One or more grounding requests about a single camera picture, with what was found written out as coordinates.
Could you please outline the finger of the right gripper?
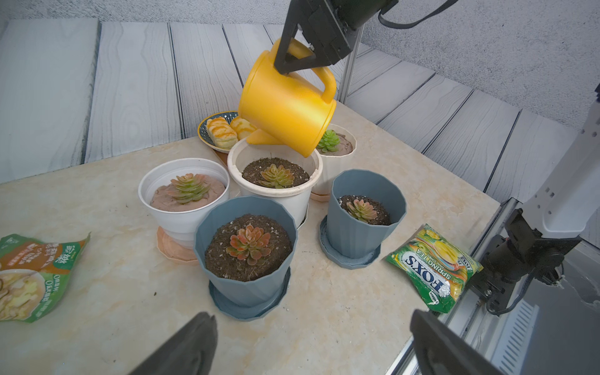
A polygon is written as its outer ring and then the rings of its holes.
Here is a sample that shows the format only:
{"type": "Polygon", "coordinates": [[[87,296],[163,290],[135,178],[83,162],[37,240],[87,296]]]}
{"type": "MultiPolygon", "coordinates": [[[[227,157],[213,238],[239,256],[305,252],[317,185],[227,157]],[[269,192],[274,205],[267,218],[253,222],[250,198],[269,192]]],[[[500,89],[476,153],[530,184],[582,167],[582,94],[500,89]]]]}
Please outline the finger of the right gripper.
{"type": "Polygon", "coordinates": [[[328,45],[326,47],[310,47],[309,56],[302,58],[300,62],[300,70],[310,70],[319,67],[329,67],[345,59],[349,54],[348,45],[333,46],[328,45]]]}
{"type": "Polygon", "coordinates": [[[309,69],[307,58],[296,58],[289,51],[298,31],[298,26],[302,26],[306,21],[306,10],[307,1],[292,0],[290,2],[274,62],[274,66],[280,74],[309,69]]]}

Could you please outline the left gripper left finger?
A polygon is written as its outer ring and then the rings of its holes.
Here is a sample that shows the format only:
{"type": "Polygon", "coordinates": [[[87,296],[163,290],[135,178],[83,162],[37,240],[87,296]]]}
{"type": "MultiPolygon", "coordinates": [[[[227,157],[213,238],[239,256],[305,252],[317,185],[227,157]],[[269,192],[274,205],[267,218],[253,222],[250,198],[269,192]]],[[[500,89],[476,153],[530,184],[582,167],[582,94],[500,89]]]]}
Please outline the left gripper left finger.
{"type": "Polygon", "coordinates": [[[199,312],[131,374],[209,374],[217,342],[216,317],[199,312]]]}

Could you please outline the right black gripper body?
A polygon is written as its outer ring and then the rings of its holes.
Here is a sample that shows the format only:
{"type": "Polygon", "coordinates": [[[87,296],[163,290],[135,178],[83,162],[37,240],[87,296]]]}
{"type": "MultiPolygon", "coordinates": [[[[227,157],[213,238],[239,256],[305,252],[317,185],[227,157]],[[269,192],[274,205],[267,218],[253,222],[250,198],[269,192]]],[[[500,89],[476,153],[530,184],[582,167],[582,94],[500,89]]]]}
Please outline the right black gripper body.
{"type": "Polygon", "coordinates": [[[396,1],[307,1],[306,21],[298,26],[309,48],[348,45],[353,50],[356,31],[376,13],[396,1]]]}

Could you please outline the yellow watering can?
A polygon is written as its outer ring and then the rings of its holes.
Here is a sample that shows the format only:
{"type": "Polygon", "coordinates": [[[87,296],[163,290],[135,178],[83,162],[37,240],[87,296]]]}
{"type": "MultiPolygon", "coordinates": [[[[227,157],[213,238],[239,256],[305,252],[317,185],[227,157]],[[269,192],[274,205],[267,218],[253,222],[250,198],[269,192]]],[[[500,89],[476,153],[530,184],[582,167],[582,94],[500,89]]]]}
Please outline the yellow watering can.
{"type": "Polygon", "coordinates": [[[295,72],[279,73],[274,64],[280,43],[277,40],[256,60],[238,114],[256,127],[246,138],[250,145],[287,145],[308,157],[333,118],[337,82],[327,67],[312,70],[323,82],[323,91],[295,72]]]}

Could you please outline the white pot bright green succulent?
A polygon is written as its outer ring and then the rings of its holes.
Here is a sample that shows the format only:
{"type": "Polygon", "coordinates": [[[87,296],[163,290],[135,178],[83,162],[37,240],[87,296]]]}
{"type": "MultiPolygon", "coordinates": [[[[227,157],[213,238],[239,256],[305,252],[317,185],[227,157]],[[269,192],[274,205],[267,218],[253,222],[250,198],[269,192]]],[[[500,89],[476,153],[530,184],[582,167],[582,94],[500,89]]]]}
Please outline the white pot bright green succulent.
{"type": "Polygon", "coordinates": [[[350,169],[352,158],[357,149],[357,140],[348,130],[333,123],[329,125],[328,129],[337,134],[340,143],[337,145],[336,152],[322,153],[318,150],[323,162],[323,171],[311,192],[321,195],[331,194],[331,185],[334,178],[341,172],[350,169]]]}

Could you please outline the large white pot dark soil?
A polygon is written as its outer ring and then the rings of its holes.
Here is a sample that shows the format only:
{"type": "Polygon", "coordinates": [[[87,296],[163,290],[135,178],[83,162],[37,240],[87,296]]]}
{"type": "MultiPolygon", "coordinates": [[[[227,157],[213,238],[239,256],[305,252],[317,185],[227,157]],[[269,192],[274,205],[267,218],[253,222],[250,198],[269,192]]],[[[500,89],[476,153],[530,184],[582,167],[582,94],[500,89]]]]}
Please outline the large white pot dark soil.
{"type": "Polygon", "coordinates": [[[247,141],[233,146],[227,166],[242,195],[281,204],[297,228],[306,218],[310,191],[323,172],[318,151],[304,157],[285,145],[250,145],[247,141]]]}

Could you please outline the blue pot red succulent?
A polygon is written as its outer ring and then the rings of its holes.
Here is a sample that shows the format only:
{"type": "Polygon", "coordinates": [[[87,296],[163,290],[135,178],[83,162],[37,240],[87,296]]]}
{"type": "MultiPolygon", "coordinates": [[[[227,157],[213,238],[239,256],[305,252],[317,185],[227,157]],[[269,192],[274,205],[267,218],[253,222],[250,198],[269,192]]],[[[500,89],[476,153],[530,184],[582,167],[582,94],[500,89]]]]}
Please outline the blue pot red succulent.
{"type": "Polygon", "coordinates": [[[298,230],[291,214],[266,198],[233,198],[210,211],[194,251],[217,308],[237,320],[263,317],[285,296],[298,230]]]}

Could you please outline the blue pot pink succulent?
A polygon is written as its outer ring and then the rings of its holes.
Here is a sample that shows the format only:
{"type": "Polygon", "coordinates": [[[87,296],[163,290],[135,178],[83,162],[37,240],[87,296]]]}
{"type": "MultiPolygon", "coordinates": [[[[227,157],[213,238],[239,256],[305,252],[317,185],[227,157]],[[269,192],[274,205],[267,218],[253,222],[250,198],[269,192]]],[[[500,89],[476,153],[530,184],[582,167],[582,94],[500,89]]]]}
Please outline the blue pot pink succulent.
{"type": "Polygon", "coordinates": [[[320,224],[320,247],[340,267],[367,267],[378,258],[382,242],[406,214],[406,199],[389,179],[369,170],[346,170],[333,180],[327,215],[320,224]],[[381,204],[389,215],[389,225],[370,224],[353,217],[342,205],[346,195],[381,204]]]}

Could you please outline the white pot pink-green succulent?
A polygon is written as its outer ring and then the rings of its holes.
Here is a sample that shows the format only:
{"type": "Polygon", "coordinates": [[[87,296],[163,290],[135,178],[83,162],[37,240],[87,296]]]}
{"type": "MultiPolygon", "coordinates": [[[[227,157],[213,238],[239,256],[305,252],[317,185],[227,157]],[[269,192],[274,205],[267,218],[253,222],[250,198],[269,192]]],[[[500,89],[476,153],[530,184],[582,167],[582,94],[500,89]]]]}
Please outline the white pot pink-green succulent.
{"type": "Polygon", "coordinates": [[[138,195],[165,233],[192,249],[197,226],[211,209],[229,199],[230,187],[229,174],[218,162],[187,158],[148,172],[138,195]]]}

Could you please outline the green Fox's candy bag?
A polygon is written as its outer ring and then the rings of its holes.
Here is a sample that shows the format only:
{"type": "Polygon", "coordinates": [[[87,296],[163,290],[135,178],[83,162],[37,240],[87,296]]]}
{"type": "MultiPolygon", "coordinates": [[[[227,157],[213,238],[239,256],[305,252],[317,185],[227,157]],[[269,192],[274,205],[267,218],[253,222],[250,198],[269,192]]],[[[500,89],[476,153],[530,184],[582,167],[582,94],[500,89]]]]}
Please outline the green Fox's candy bag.
{"type": "Polygon", "coordinates": [[[441,314],[453,309],[468,281],[484,269],[427,223],[386,260],[405,271],[429,310],[441,314]]]}

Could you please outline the pink saucer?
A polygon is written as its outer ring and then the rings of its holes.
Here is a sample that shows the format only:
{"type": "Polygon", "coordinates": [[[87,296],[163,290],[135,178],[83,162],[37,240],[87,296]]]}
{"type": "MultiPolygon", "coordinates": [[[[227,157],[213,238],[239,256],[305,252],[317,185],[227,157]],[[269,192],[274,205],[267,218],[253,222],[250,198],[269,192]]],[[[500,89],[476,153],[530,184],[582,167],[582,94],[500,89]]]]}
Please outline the pink saucer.
{"type": "Polygon", "coordinates": [[[169,260],[181,264],[197,264],[198,259],[194,251],[190,248],[178,244],[169,235],[166,234],[162,227],[158,227],[157,233],[157,248],[169,260]]]}

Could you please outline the brown wooden tray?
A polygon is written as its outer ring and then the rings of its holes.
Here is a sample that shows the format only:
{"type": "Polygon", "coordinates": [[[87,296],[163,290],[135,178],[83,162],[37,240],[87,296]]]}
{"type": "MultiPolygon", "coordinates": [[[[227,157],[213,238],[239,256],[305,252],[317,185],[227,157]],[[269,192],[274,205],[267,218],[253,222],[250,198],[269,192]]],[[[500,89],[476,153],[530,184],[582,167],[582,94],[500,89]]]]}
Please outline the brown wooden tray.
{"type": "Polygon", "coordinates": [[[228,167],[228,154],[225,152],[217,151],[217,150],[214,150],[214,152],[217,155],[217,157],[220,159],[220,161],[223,163],[223,165],[225,165],[225,167],[228,167]]]}

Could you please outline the beige saucer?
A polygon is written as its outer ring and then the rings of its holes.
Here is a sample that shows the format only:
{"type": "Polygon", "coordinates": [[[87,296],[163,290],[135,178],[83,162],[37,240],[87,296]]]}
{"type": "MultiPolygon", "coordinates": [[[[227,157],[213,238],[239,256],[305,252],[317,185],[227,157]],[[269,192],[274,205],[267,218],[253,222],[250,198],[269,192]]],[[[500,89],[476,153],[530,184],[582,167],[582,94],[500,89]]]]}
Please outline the beige saucer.
{"type": "Polygon", "coordinates": [[[310,198],[316,202],[320,202],[320,203],[328,203],[331,195],[330,194],[317,194],[315,192],[311,192],[310,193],[310,198]]]}

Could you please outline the green soup packet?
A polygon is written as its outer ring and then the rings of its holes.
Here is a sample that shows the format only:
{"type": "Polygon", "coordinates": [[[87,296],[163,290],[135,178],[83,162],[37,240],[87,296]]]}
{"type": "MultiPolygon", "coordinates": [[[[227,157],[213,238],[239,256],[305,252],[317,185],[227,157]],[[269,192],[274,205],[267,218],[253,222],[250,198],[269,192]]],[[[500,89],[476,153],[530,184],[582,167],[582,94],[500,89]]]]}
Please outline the green soup packet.
{"type": "Polygon", "coordinates": [[[1,239],[1,320],[33,323],[49,314],[67,290],[90,237],[45,243],[11,234],[1,239]]]}

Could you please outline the right aluminium frame post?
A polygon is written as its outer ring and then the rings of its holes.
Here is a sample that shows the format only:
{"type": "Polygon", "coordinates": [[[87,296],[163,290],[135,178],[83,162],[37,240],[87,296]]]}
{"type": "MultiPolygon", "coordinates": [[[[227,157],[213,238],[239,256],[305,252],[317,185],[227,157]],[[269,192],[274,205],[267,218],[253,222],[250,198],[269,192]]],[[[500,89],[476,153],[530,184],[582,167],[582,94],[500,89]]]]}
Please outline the right aluminium frame post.
{"type": "Polygon", "coordinates": [[[357,54],[359,52],[359,46],[361,43],[363,31],[364,31],[364,26],[361,26],[358,29],[358,31],[356,31],[356,40],[355,40],[354,47],[345,61],[345,70],[344,70],[344,73],[342,74],[342,79],[341,79],[339,92],[338,92],[338,96],[337,96],[337,100],[342,104],[345,104],[346,99],[348,98],[348,92],[349,92],[350,85],[352,82],[353,69],[354,69],[354,65],[356,62],[357,54]]]}

